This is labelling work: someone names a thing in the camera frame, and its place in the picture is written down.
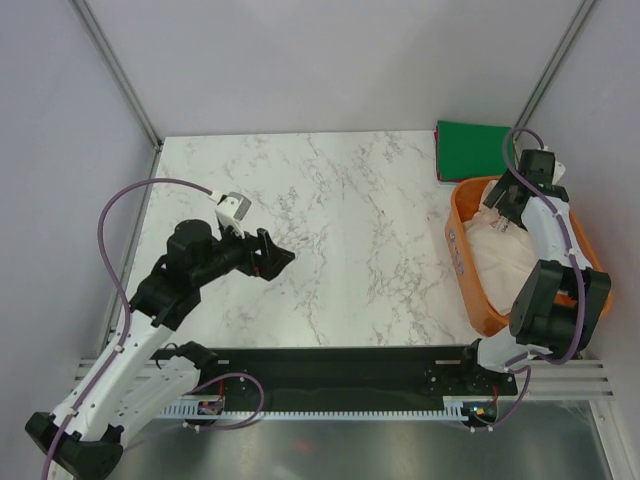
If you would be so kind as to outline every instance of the table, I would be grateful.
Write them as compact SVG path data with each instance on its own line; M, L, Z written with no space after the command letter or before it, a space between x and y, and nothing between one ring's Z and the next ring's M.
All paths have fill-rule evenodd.
M453 187L435 178L432 131L171 137L157 177L252 200L297 259L274 281L232 272L170 341L207 347L468 343L471 328L444 237ZM175 185L151 193L131 296L179 222L215 225L211 200Z

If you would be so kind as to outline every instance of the marble surface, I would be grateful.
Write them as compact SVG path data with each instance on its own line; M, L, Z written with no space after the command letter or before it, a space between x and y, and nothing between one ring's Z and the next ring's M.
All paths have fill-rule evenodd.
M253 201L297 259L273 282L232 272L171 341L209 347L467 343L471 328L444 238L452 187L435 179L433 132L168 138L157 172ZM215 224L211 201L156 185L128 293L182 220Z

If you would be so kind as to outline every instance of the white marble tabletop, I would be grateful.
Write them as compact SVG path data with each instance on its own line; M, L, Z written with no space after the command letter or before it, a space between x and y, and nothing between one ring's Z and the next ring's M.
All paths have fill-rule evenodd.
M237 191L296 260L272 282L232 272L171 341L208 347L467 343L471 328L444 238L453 190L435 178L432 131L168 138L158 177ZM211 201L153 187L128 293L182 220L215 225Z

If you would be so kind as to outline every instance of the white cloth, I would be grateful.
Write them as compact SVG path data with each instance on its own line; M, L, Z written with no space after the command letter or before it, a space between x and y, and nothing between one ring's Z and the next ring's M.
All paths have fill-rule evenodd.
M491 306L501 315L511 311L513 302L531 274L537 258L529 232L500 216L482 202L496 181L482 192L480 209L464 222L480 283Z

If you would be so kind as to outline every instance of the black cable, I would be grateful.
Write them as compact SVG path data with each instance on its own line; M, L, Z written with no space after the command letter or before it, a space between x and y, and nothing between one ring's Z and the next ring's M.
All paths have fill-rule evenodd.
M173 345L173 350L177 350L178 349L178 345L176 343L169 342L164 347L162 347L160 350L166 350L167 347L169 347L171 345ZM160 370L162 370L162 367L160 366L160 362L158 362L158 358L157 357L156 357L156 367L158 367Z

